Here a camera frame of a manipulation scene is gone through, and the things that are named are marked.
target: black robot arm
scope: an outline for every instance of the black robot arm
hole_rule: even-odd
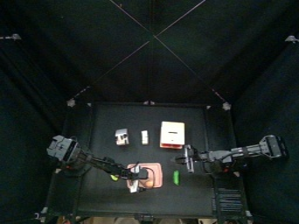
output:
[[[121,164],[117,164],[112,158],[104,157],[101,159],[94,157],[92,153],[88,153],[80,148],[78,142],[72,138],[55,136],[51,139],[50,146],[46,151],[47,155],[57,158],[64,166],[70,169],[76,169],[80,164],[89,164],[94,168],[121,179],[146,179],[146,169],[140,168],[137,169],[137,172],[133,172],[132,168],[125,168]]]
[[[174,163],[186,165],[188,172],[193,172],[193,162],[232,164],[241,158],[285,157],[285,145],[278,136],[264,136],[258,144],[230,150],[216,150],[198,152],[190,145],[182,146],[182,155],[174,158]]]

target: black curtain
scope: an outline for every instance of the black curtain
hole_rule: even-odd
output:
[[[1,223],[30,223],[43,207],[51,174],[45,149],[61,133],[65,108],[26,50],[17,41],[0,39]]]
[[[289,43],[240,96],[233,109],[238,145],[254,144],[262,136],[277,135],[284,138],[289,152],[286,160],[254,160],[246,173],[248,205],[261,223],[270,220],[297,223],[297,59],[299,45]]]

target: pink object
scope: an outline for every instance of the pink object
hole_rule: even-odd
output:
[[[148,168],[148,179],[140,179],[138,186],[145,188],[156,188],[162,186],[162,169],[160,164],[138,164],[140,167]],[[126,168],[134,167],[134,164],[129,164]]]

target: green marker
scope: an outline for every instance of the green marker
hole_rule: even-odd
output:
[[[113,181],[117,181],[117,177],[114,175],[109,175]]]
[[[178,173],[178,171],[174,171],[174,172],[172,173],[172,182],[173,182],[176,185],[180,184],[180,173]]]

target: cable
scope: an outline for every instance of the cable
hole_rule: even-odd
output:
[[[217,159],[217,160],[222,160],[224,158],[226,158],[226,157],[229,157],[229,156],[232,156],[232,155],[234,155],[234,154],[238,154],[238,153],[241,153],[241,151],[230,152],[226,156],[221,157],[221,158]]]
[[[204,174],[206,174],[206,175],[210,175],[212,174],[210,172],[206,171],[204,162],[201,162],[201,169],[204,171]]]

